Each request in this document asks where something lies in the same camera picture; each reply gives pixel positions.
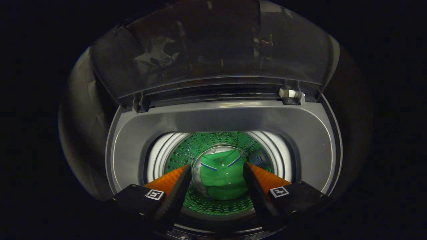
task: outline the transparent lid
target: transparent lid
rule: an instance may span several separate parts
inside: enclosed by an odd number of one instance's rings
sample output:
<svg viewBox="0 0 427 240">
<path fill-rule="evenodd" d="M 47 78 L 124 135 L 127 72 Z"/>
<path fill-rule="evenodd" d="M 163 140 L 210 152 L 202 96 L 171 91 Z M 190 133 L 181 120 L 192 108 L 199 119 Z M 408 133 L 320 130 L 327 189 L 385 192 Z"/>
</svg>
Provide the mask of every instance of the transparent lid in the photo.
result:
<svg viewBox="0 0 427 240">
<path fill-rule="evenodd" d="M 218 79 L 227 84 L 238 76 L 297 80 L 311 94 L 328 82 L 333 41 L 268 1 L 180 1 L 116 26 L 90 53 L 100 81 L 119 102 L 140 91 Z"/>
</svg>

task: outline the shirt collar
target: shirt collar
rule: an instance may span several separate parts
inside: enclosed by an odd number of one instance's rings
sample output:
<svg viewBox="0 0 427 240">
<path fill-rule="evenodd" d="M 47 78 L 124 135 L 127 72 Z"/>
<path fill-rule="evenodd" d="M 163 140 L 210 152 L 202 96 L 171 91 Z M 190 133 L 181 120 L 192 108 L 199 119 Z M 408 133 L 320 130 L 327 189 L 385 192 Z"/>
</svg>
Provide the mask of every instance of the shirt collar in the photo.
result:
<svg viewBox="0 0 427 240">
<path fill-rule="evenodd" d="M 226 152 L 219 152 L 202 156 L 202 165 L 213 170 L 217 170 L 224 164 L 224 166 L 231 167 L 240 159 L 239 150 L 230 150 Z"/>
</svg>

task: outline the green perforated drum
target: green perforated drum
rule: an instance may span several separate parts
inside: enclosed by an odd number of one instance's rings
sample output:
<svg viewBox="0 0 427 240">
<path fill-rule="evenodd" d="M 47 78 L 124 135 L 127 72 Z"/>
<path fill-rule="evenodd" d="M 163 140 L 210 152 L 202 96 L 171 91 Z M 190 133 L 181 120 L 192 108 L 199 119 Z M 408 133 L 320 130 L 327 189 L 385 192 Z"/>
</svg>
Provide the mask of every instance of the green perforated drum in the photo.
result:
<svg viewBox="0 0 427 240">
<path fill-rule="evenodd" d="M 164 173 L 186 164 L 193 165 L 204 152 L 221 145 L 235 147 L 248 156 L 261 148 L 255 139 L 242 132 L 195 133 L 173 150 L 166 163 Z M 272 171 L 270 166 L 266 167 L 266 170 Z M 235 214 L 253 207 L 248 193 L 237 199 L 215 200 L 200 192 L 194 182 L 187 191 L 184 206 L 198 213 L 217 216 Z"/>
</svg>

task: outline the orange gripper pad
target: orange gripper pad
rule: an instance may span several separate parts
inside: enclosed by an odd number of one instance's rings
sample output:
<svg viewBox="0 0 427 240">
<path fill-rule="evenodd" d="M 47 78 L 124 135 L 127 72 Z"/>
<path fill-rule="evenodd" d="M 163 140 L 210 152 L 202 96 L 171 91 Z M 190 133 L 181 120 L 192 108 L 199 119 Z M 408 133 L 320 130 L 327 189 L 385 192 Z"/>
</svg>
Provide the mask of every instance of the orange gripper pad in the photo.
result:
<svg viewBox="0 0 427 240">
<path fill-rule="evenodd" d="M 276 187 L 282 187 L 291 184 L 290 182 L 286 181 L 285 179 L 274 175 L 273 173 L 264 170 L 260 167 L 257 167 L 253 164 L 249 164 L 252 172 L 254 173 L 255 177 L 257 178 L 258 182 L 261 185 L 261 188 L 263 189 L 264 193 L 268 196 L 268 191 L 272 188 Z"/>
<path fill-rule="evenodd" d="M 166 196 L 169 196 L 173 186 L 175 186 L 176 181 L 178 180 L 179 176 L 182 174 L 186 166 L 187 165 L 184 165 L 171 172 L 168 172 L 165 175 L 161 176 L 160 178 L 145 184 L 144 187 L 151 188 L 158 191 L 163 191 L 166 193 Z"/>
</svg>

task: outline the green shirt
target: green shirt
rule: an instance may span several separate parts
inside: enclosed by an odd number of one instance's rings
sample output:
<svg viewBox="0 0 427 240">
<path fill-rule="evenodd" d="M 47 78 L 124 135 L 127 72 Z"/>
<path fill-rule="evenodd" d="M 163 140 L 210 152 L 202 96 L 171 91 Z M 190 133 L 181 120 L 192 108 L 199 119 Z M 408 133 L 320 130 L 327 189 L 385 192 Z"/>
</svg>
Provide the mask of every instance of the green shirt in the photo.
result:
<svg viewBox="0 0 427 240">
<path fill-rule="evenodd" d="M 243 178 L 246 161 L 237 149 L 202 156 L 200 178 L 209 195 L 218 200 L 243 196 L 247 191 Z"/>
</svg>

